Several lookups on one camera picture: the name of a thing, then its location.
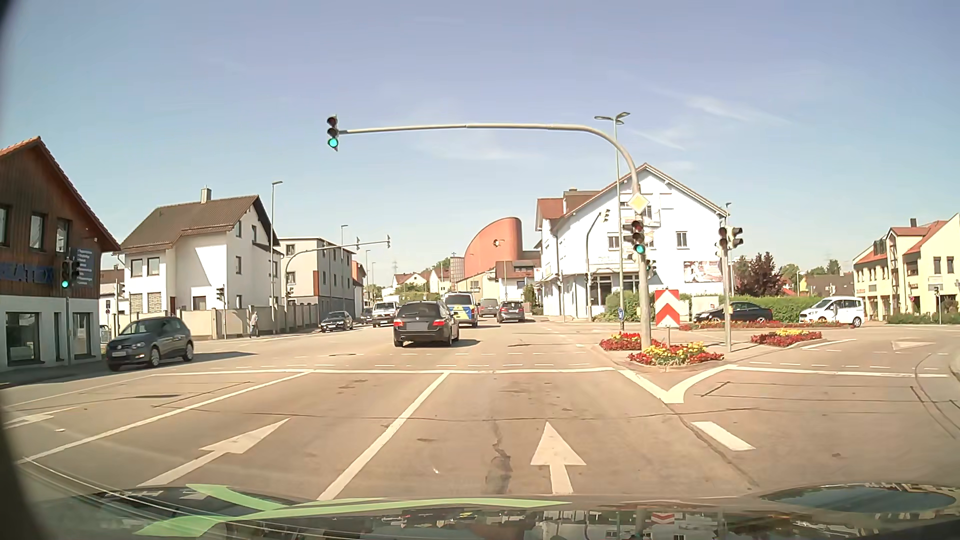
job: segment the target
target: car hood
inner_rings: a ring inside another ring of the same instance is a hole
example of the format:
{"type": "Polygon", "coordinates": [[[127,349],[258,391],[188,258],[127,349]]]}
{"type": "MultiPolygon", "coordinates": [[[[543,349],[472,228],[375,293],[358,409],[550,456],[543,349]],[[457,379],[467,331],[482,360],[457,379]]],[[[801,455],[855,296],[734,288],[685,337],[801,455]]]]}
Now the car hood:
{"type": "Polygon", "coordinates": [[[110,490],[36,503],[51,538],[279,538],[390,540],[628,540],[637,514],[661,535],[729,539],[836,538],[923,527],[925,537],[960,515],[960,489],[898,482],[807,486],[744,497],[674,500],[647,496],[360,498],[314,501],[219,484],[110,490]]]}

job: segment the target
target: traffic light pole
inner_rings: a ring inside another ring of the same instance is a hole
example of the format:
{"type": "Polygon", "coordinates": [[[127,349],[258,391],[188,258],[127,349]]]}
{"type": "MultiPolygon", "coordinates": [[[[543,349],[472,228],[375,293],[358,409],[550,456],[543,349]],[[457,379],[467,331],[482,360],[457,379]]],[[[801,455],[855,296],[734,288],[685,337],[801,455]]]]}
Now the traffic light pole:
{"type": "MultiPolygon", "coordinates": [[[[422,132],[422,131],[434,131],[434,130],[539,130],[539,131],[551,131],[551,132],[580,132],[586,134],[592,134],[603,138],[607,142],[613,145],[616,148],[617,152],[623,156],[623,159],[627,161],[627,165],[630,167],[630,179],[631,179],[631,191],[636,194],[640,192],[640,182],[636,177],[636,165],[634,164],[634,159],[630,156],[630,153],[627,152],[627,149],[624,148],[614,137],[611,137],[600,130],[591,128],[590,126],[580,126],[577,124],[512,124],[512,123],[476,123],[476,124],[425,124],[421,126],[392,126],[385,128],[363,128],[359,130],[339,130],[338,135],[360,135],[360,134],[377,134],[377,133],[388,133],[388,132],[422,132]]],[[[338,148],[339,142],[336,144],[330,145],[331,148],[338,148]]],[[[617,206],[620,206],[620,179],[616,179],[617,182],[617,206]]],[[[619,234],[623,237],[623,224],[618,223],[617,228],[619,234]]],[[[620,250],[620,256],[623,257],[623,250],[620,250]]],[[[651,344],[651,333],[650,333],[650,288],[647,283],[647,274],[646,272],[638,272],[639,276],[639,296],[640,301],[638,302],[640,306],[640,343],[643,348],[647,348],[651,344]]],[[[561,291],[564,290],[564,284],[560,283],[561,291]]],[[[620,298],[623,298],[623,282],[620,283],[620,298]]],[[[563,303],[563,292],[561,293],[561,303],[563,303]]]]}

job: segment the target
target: police car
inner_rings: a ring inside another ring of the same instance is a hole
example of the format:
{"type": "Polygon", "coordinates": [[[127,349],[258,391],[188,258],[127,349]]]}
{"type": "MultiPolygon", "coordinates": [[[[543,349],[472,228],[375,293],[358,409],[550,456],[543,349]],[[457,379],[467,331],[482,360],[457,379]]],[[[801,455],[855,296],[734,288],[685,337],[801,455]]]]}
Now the police car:
{"type": "Polygon", "coordinates": [[[448,292],[444,294],[444,304],[450,308],[458,324],[469,324],[476,328],[480,319],[480,307],[471,293],[448,292]]]}

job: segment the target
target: fence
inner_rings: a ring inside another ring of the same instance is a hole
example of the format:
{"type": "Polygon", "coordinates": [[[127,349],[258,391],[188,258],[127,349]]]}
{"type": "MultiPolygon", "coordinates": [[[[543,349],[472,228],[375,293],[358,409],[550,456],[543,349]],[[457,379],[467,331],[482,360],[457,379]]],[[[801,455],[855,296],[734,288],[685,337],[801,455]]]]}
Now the fence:
{"type": "MultiPolygon", "coordinates": [[[[276,324],[271,316],[269,306],[251,306],[249,309],[207,309],[180,310],[177,315],[190,329],[190,333],[197,340],[224,339],[225,337],[240,337],[250,335],[250,318],[257,314],[256,325],[260,333],[288,333],[317,328],[320,322],[320,306],[316,304],[296,304],[278,306],[276,308],[276,324]]],[[[123,330],[130,322],[150,317],[167,315],[166,311],[158,313],[130,313],[111,315],[112,329],[123,330]]]]}

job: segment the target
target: black sedan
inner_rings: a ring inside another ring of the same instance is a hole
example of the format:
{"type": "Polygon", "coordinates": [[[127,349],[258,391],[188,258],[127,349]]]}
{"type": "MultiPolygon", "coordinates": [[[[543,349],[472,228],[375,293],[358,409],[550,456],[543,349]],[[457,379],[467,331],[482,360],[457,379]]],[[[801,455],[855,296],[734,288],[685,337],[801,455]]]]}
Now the black sedan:
{"type": "Polygon", "coordinates": [[[157,367],[170,359],[193,360],[193,336],[177,317],[133,321],[107,344],[110,371],[129,364],[157,367]]]}
{"type": "MultiPolygon", "coordinates": [[[[733,302],[731,306],[733,306],[733,311],[730,315],[730,320],[732,321],[757,321],[758,323],[762,323],[763,321],[774,320],[773,310],[767,307],[760,307],[749,302],[733,302]]],[[[694,319],[696,322],[722,321],[723,308],[723,306],[720,306],[710,311],[701,311],[696,314],[694,319]]]]}
{"type": "Polygon", "coordinates": [[[449,347],[460,340],[460,325],[443,302],[408,302],[394,319],[394,347],[404,341],[439,342],[449,347]]]}
{"type": "Polygon", "coordinates": [[[353,317],[346,311],[331,311],[320,322],[320,331],[353,330],[353,317]]]}

